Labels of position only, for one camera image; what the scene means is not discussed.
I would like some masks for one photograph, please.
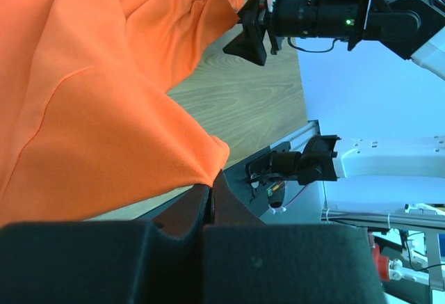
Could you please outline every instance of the red component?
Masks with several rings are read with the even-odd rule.
[[[373,259],[377,267],[378,275],[384,281],[389,281],[389,258],[380,254],[380,247],[376,244],[373,248]]]

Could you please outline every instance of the wood grain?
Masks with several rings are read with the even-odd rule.
[[[223,53],[241,32],[237,25],[204,52],[196,71],[168,94],[211,135],[229,144],[227,166],[278,141],[307,123],[297,53],[287,45],[259,67]],[[266,51],[270,41],[265,38]],[[183,193],[175,189],[94,218],[133,219]]]

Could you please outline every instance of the white wall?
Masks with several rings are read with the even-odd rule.
[[[299,40],[324,49],[331,40]],[[352,52],[337,43],[327,54],[298,53],[310,120],[322,134],[357,138],[445,135],[445,81],[378,42]],[[445,179],[358,177],[325,184],[330,207],[393,209],[406,202],[445,202]]]

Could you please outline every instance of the black cable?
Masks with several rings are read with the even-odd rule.
[[[341,221],[338,221],[339,219],[341,219],[341,221],[346,221],[346,222],[357,222],[357,219],[348,218],[348,217],[333,218],[333,219],[329,219],[329,221],[336,221],[336,222],[340,223]],[[381,224],[380,221],[366,221],[366,223]],[[357,227],[373,227],[373,226],[370,226],[370,225],[355,225],[355,224],[350,224],[350,223],[345,223],[345,224],[351,225],[351,226],[357,226]]]
[[[415,233],[411,233],[411,234],[409,234],[408,236],[410,237],[410,236],[415,236],[416,234],[421,234],[421,233],[423,233],[423,232],[415,232]]]
[[[325,52],[332,51],[332,50],[334,49],[334,46],[335,46],[335,42],[336,42],[336,41],[340,41],[340,39],[335,38],[335,39],[332,41],[332,46],[331,46],[329,49],[322,50],[322,51],[312,51],[312,50],[306,50],[306,49],[304,49],[304,48],[297,47],[296,45],[294,45],[294,44],[292,43],[292,39],[291,39],[291,38],[287,38],[287,43],[289,44],[289,46],[291,46],[291,47],[294,48],[294,49],[303,51],[303,52],[309,52],[310,54],[324,54]]]
[[[338,223],[338,224],[349,225],[349,226],[355,226],[355,227],[369,227],[369,226],[364,226],[364,225],[354,225],[354,224],[349,224],[349,223],[346,223],[346,222],[338,221],[338,220],[335,219],[335,218],[334,218],[334,219],[330,219],[329,222],[335,222],[335,223]]]
[[[408,251],[408,260],[410,261],[410,266],[411,266],[411,269],[412,269],[413,271],[427,271],[428,269],[431,269],[431,268],[434,268],[434,267],[445,266],[445,264],[432,264],[431,266],[427,266],[427,267],[425,267],[425,268],[415,269],[414,266],[412,266],[411,250],[408,248],[408,242],[407,242],[407,240],[404,240],[403,245],[404,245],[404,247],[406,248],[406,250]]]

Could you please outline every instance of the orange cloth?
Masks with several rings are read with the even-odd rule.
[[[229,148],[165,92],[243,0],[0,0],[0,225],[211,186]]]

